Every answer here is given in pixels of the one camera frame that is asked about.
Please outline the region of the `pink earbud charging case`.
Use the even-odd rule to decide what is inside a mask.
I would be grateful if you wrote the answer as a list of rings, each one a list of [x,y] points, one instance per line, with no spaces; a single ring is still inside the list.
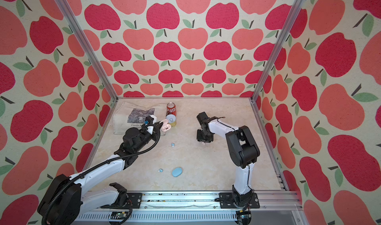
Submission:
[[[160,131],[165,135],[167,131],[171,129],[171,125],[169,124],[169,121],[167,119],[164,119],[160,122],[162,124]]]

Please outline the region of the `blue earbud charging case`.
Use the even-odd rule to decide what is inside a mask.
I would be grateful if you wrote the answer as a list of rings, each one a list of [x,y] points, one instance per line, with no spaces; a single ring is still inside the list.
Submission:
[[[182,174],[183,169],[181,167],[176,167],[172,170],[172,176],[173,177],[178,177]]]

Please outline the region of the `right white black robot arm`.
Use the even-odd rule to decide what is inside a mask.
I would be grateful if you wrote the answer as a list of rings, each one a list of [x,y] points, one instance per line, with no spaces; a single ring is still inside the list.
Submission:
[[[247,208],[254,196],[252,177],[254,165],[260,156],[259,147],[247,126],[236,127],[224,123],[219,117],[208,117],[205,112],[197,115],[201,129],[197,131],[197,141],[211,143],[214,135],[226,139],[229,155],[237,166],[235,182],[232,186],[231,204],[237,208]]]

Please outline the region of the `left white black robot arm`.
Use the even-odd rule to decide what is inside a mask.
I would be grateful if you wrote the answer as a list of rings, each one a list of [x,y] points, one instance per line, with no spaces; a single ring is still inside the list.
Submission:
[[[140,129],[129,128],[119,149],[105,161],[70,176],[56,176],[37,208],[42,216],[41,223],[70,225],[78,216],[96,208],[126,210],[119,224],[125,223],[133,213],[127,190],[118,183],[98,191],[91,189],[125,170],[139,155],[152,150],[160,140],[162,126],[162,122],[144,122]]]

